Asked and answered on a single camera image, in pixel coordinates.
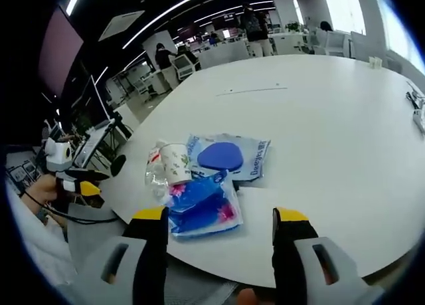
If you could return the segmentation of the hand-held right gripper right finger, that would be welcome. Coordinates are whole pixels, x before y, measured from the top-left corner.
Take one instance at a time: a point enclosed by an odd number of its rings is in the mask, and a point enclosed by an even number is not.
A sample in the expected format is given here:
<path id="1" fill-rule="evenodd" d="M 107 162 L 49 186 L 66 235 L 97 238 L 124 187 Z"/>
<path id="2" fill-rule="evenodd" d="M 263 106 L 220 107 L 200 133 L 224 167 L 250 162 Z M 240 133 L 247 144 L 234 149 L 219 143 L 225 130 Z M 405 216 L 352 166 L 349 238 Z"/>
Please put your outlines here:
<path id="1" fill-rule="evenodd" d="M 276 304 L 374 304 L 384 294 L 299 211 L 273 208 L 272 246 Z"/>

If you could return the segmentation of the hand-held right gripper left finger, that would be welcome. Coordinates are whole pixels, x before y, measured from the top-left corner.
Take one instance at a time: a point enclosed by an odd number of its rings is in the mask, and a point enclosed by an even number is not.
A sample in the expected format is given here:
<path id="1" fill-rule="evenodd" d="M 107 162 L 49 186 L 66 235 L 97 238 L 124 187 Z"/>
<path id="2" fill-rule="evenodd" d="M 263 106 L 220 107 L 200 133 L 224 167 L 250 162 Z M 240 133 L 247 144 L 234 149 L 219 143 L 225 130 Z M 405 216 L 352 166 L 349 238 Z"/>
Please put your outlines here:
<path id="1" fill-rule="evenodd" d="M 163 304 L 168 210 L 143 210 L 125 224 L 110 208 L 72 205 L 72 304 Z"/>

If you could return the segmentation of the person's left hand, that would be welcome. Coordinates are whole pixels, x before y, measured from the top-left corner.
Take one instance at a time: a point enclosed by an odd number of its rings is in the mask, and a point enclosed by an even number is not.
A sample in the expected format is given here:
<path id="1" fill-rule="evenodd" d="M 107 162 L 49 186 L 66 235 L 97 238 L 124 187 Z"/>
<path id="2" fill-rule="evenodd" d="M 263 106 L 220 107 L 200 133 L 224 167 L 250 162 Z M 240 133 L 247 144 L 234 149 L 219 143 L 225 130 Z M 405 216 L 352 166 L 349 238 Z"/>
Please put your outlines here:
<path id="1" fill-rule="evenodd" d="M 57 199 L 56 177 L 53 175 L 40 176 L 30 187 L 28 187 L 23 196 L 22 202 L 29 209 L 38 209 L 44 204 Z"/>

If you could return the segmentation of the person's right hand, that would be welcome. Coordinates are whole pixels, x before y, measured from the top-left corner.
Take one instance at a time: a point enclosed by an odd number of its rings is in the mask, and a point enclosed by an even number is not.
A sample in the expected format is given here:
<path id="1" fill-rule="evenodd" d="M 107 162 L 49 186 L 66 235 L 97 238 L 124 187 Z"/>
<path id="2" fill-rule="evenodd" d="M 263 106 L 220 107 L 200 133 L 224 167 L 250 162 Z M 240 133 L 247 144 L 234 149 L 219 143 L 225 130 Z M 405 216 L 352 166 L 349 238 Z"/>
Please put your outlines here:
<path id="1" fill-rule="evenodd" d="M 236 303 L 238 305 L 260 305 L 260 300 L 253 288 L 244 288 L 238 293 Z"/>

